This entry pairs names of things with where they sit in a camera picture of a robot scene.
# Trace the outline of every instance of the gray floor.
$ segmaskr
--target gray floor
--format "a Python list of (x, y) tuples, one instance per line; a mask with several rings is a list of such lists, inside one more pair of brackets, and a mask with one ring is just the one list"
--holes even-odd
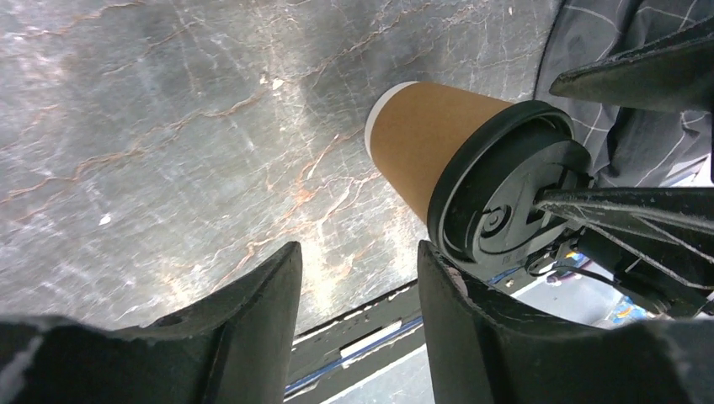
[[(589, 271), (608, 278), (612, 275), (597, 265)], [(541, 311), (586, 325), (604, 323), (622, 294), (591, 278), (568, 279), (558, 286), (541, 277), (513, 294), (518, 300)], [(429, 373), (426, 346), (350, 387), (324, 404), (404, 403), (433, 404), (434, 393)]]
[(0, 311), (147, 324), (302, 242), (297, 331), (415, 277), (398, 82), (527, 99), (557, 0), (0, 0)]

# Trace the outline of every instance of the white cup rim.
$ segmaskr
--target white cup rim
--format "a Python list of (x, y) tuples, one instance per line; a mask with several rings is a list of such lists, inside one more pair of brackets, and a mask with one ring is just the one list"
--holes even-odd
[(377, 102), (372, 107), (372, 110), (370, 110), (370, 114), (367, 115), (367, 123), (365, 124), (365, 147), (367, 148), (367, 154), (370, 155), (370, 159), (372, 159), (372, 129), (374, 129), (375, 127), (375, 121), (377, 119), (377, 116), (381, 112), (381, 109), (384, 108), (387, 101), (389, 101), (390, 98), (394, 97), (396, 93), (399, 93), (404, 88), (409, 87), (414, 83), (417, 82), (400, 82), (396, 86), (388, 89), (385, 93), (381, 95), (381, 97), (379, 97), (379, 99), (377, 99)]

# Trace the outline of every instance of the white stripe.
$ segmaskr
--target white stripe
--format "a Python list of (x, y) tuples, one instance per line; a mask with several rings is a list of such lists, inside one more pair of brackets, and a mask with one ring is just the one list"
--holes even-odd
[(610, 183), (611, 185), (615, 185), (616, 187), (619, 187), (619, 185), (617, 185), (616, 183), (613, 183), (612, 181), (610, 181), (610, 179), (607, 178), (606, 176), (600, 175), (600, 177), (601, 177), (602, 179), (604, 179), (605, 181), (607, 181), (608, 183)]
[(694, 8), (694, 5), (696, 4), (697, 1), (698, 1), (698, 0), (694, 0), (694, 1), (692, 2), (692, 4), (690, 5), (690, 9), (687, 10), (687, 15), (685, 15), (685, 19), (682, 20), (682, 24), (679, 25), (679, 29), (684, 28), (685, 23), (690, 20), (691, 10), (692, 10), (692, 8)]
[(612, 50), (612, 47), (613, 47), (613, 46), (615, 46), (615, 39), (613, 39), (613, 40), (610, 42), (610, 44), (607, 45), (607, 47), (605, 48), (605, 50), (603, 50), (603, 53), (601, 53), (600, 56), (598, 56), (598, 58), (597, 58), (596, 60), (599, 61), (600, 59), (602, 59), (603, 56), (605, 56), (605, 54), (606, 54), (607, 52), (609, 52), (609, 51)]
[[(411, 358), (413, 358), (417, 355), (422, 355), (422, 354), (426, 355), (426, 345), (422, 345), (419, 348), (414, 349), (412, 352), (407, 353), (406, 355), (404, 355), (401, 358), (395, 360), (394, 362), (388, 364), (387, 366), (377, 370), (375, 373), (365, 377), (364, 379), (358, 381), (357, 383), (354, 383), (350, 387), (337, 393), (335, 396), (332, 396), (332, 397), (328, 398), (327, 400), (323, 401), (322, 404), (332, 404), (333, 402), (336, 402), (336, 401), (342, 401), (339, 399), (344, 396), (347, 396), (350, 392), (359, 389), (363, 385), (366, 385), (370, 381), (384, 375), (386, 372), (396, 368), (397, 366), (399, 366), (400, 364), (403, 364), (404, 362), (407, 362)], [(294, 397), (295, 396), (291, 396), (286, 402), (290, 402), (290, 400), (292, 400), (292, 398), (294, 398)]]
[(660, 13), (660, 14), (668, 15), (669, 17), (675, 17), (676, 19), (683, 19), (685, 22), (689, 22), (689, 23), (693, 23), (693, 22), (694, 22), (693, 20), (691, 20), (691, 19), (689, 19), (689, 18), (687, 18), (687, 17), (682, 17), (682, 16), (679, 15), (679, 14), (668, 13), (668, 12), (666, 12), (666, 11), (664, 11), (664, 10), (660, 10), (659, 8), (654, 8), (654, 7), (650, 7), (650, 6), (646, 6), (646, 7), (640, 8), (639, 10), (637, 10), (637, 12), (636, 12), (635, 14), (639, 14), (639, 13), (641, 13), (641, 12), (643, 12), (643, 11), (647, 11), (647, 10), (652, 10), (652, 11), (655, 11), (655, 12)]
[(615, 25), (615, 23), (613, 23), (611, 19), (608, 19), (607, 17), (605, 17), (604, 15), (602, 15), (600, 13), (596, 13), (593, 10), (588, 10), (587, 8), (580, 8), (580, 7), (574, 7), (574, 6), (565, 6), (565, 8), (569, 8), (571, 10), (576, 10), (576, 11), (582, 11), (583, 13), (588, 13), (590, 15), (594, 15), (595, 17), (597, 17), (599, 19), (603, 19), (604, 21), (607, 21), (608, 23), (610, 23), (610, 25), (615, 27), (615, 31), (617, 31), (618, 34), (621, 34), (620, 30), (617, 29), (617, 25)]
[(362, 349), (369, 347), (372, 343), (376, 343), (377, 341), (381, 340), (382, 338), (392, 335), (392, 333), (398, 331), (399, 328), (401, 328), (401, 327), (402, 327), (402, 320), (392, 323), (391, 325), (382, 328), (378, 332), (375, 332), (368, 337), (364, 337), (364, 338), (358, 340), (356, 343), (352, 343), (351, 345), (349, 345), (347, 347), (341, 348), (339, 350), (339, 355), (342, 359), (345, 359), (349, 356), (357, 354)]
[(649, 171), (647, 172), (647, 174), (645, 174), (645, 176), (642, 177), (642, 179), (640, 180), (640, 182), (637, 183), (637, 184), (635, 184), (636, 187), (639, 187), (640, 184), (642, 183), (642, 181), (644, 181), (645, 178), (649, 177), (649, 174), (653, 173), (654, 170), (658, 169), (659, 166), (661, 166), (662, 164), (664, 164), (664, 162), (669, 158), (669, 156), (672, 156), (672, 153), (674, 153), (674, 151), (677, 149), (677, 146), (679, 146), (679, 144), (685, 139), (685, 136), (686, 136), (686, 134), (685, 134), (685, 133), (682, 133), (682, 137), (679, 139), (679, 141), (677, 142), (677, 144), (672, 147), (672, 150), (669, 151), (669, 153), (667, 153), (667, 156), (664, 156), (664, 158), (662, 159), (661, 162), (659, 162), (658, 165), (654, 166), (653, 169), (649, 170)]
[(596, 128), (594, 126), (590, 126), (590, 125), (586, 124), (585, 122), (583, 122), (582, 120), (576, 120), (573, 117), (571, 117), (570, 119), (573, 120), (573, 122), (578, 122), (582, 126), (585, 126), (586, 128), (591, 129), (591, 130), (596, 130), (598, 132), (609, 132), (610, 131), (609, 129), (600, 129), (600, 128)]
[(585, 145), (588, 143), (588, 139), (590, 138), (590, 135), (593, 134), (594, 127), (595, 127), (595, 125), (598, 123), (598, 121), (600, 120), (600, 116), (601, 116), (601, 115), (602, 115), (602, 104), (600, 105), (600, 110), (598, 111), (598, 116), (595, 117), (595, 121), (593, 122), (593, 126), (590, 126), (590, 127), (589, 127), (589, 128), (590, 128), (590, 132), (588, 132), (588, 135), (585, 136), (585, 140), (583, 141), (583, 146), (585, 146)]
[(414, 83), (416, 82), (400, 82), (396, 86), (386, 90), (379, 97), (379, 99), (377, 99), (377, 102), (370, 110), (370, 114), (367, 115), (367, 123), (365, 124), (365, 147), (367, 149), (367, 154), (370, 156), (370, 159), (372, 158), (372, 130), (375, 128), (377, 115), (379, 115), (381, 109), (384, 108), (387, 101), (389, 101), (392, 97), (394, 97), (394, 95), (402, 91), (404, 88), (409, 87)]
[(695, 122), (699, 122), (700, 120), (703, 120), (704, 117), (706, 116), (706, 114), (702, 114), (699, 118), (697, 118), (695, 120), (685, 120), (685, 113), (683, 112), (681, 115), (682, 115), (682, 125), (684, 125), (685, 128), (687, 128), (687, 129), (691, 129), (689, 127), (689, 125), (691, 125)]

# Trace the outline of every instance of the gray plaid cloth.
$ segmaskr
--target gray plaid cloth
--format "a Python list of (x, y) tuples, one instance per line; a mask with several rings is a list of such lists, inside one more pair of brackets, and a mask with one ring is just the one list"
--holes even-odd
[(573, 117), (599, 187), (657, 187), (674, 164), (711, 150), (711, 116), (625, 109), (554, 97), (557, 75), (637, 48), (712, 15), (714, 0), (564, 0), (541, 63), (535, 99)]

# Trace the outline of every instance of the gray marble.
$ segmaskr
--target gray marble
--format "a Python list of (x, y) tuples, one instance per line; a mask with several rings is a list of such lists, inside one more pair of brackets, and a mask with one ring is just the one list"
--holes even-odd
[(413, 279), (394, 84), (530, 97), (557, 0), (0, 0), (0, 311), (145, 325), (289, 240), (297, 331)]

